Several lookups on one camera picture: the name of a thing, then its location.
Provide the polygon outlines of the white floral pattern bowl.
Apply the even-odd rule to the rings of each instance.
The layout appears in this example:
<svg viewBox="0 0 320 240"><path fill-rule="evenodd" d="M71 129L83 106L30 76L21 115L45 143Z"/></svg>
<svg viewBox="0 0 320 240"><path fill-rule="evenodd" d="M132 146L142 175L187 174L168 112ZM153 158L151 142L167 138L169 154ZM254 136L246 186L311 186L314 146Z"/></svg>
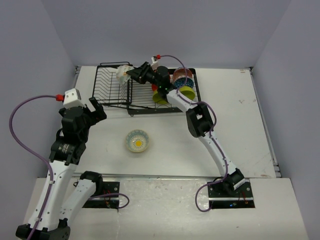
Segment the white floral pattern bowl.
<svg viewBox="0 0 320 240"><path fill-rule="evenodd" d="M127 74L127 71L131 71L133 69L134 67L130 65L121 65L116 69L115 76L120 86L123 86L128 82L130 76Z"/></svg>

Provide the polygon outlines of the lime green bowl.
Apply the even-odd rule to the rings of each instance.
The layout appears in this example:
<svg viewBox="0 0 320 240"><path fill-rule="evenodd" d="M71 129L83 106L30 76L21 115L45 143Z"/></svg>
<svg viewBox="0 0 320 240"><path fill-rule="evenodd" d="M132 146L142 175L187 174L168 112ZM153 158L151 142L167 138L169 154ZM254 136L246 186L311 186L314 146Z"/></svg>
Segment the lime green bowl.
<svg viewBox="0 0 320 240"><path fill-rule="evenodd" d="M194 90L189 86L183 86L179 89L179 91L191 101L193 101L196 97Z"/></svg>
<svg viewBox="0 0 320 240"><path fill-rule="evenodd" d="M156 104L159 104L159 105L165 105L165 104L168 103L165 99L163 99L163 98L160 96L160 94L158 93L157 90L155 90L155 91L153 92L152 100L153 100Z"/></svg>

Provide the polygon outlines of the yellow sun pattern bowl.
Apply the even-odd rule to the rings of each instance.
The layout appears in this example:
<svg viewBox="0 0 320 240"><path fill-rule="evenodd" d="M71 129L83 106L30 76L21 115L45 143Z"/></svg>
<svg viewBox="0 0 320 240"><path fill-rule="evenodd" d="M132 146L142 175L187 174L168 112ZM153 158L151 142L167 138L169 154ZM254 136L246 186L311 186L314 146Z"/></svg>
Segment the yellow sun pattern bowl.
<svg viewBox="0 0 320 240"><path fill-rule="evenodd" d="M130 131L125 138L125 145L130 152L141 153L149 146L149 135L141 129Z"/></svg>

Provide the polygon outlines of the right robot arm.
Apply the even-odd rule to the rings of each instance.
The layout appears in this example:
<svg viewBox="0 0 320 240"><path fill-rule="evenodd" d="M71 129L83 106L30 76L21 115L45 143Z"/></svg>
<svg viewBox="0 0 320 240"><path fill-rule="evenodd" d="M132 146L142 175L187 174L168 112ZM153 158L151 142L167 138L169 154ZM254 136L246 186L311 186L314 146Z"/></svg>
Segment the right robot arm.
<svg viewBox="0 0 320 240"><path fill-rule="evenodd" d="M233 197L239 193L245 177L225 153L214 133L217 120L212 119L216 116L210 113L212 108L203 101L196 102L183 95L181 89L171 83L169 69L164 66L154 70L145 62L139 67L129 67L124 75L141 85L147 82L156 85L161 98L185 113L190 134L205 146L222 176L215 183L221 185L227 196Z"/></svg>

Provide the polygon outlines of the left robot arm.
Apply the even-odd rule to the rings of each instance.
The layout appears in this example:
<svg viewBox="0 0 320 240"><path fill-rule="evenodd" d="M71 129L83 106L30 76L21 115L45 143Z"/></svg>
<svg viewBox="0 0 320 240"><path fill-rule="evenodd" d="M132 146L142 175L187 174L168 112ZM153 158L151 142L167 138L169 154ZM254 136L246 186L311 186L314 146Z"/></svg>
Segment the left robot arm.
<svg viewBox="0 0 320 240"><path fill-rule="evenodd" d="M44 160L48 172L37 206L28 222L17 227L15 235L21 240L67 240L80 209L91 196L97 197L104 190L101 174L86 171L74 192L64 199L86 149L90 127L105 120L107 115L95 97L89 98L94 111L79 99L67 103L67 96L55 98L64 102L59 110L62 127L56 133L49 159Z"/></svg>

